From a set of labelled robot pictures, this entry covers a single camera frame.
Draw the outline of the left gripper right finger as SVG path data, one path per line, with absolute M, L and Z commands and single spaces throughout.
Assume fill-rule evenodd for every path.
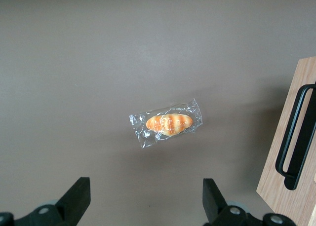
M 213 179 L 203 180 L 202 203 L 206 226 L 295 226 L 287 216 L 268 213 L 257 219 L 236 205 L 228 205 Z

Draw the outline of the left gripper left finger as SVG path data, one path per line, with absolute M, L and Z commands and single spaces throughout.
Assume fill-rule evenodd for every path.
M 15 219 L 1 212 L 2 226 L 76 226 L 91 203 L 90 178 L 80 177 L 55 203 L 45 204 L 28 215 Z

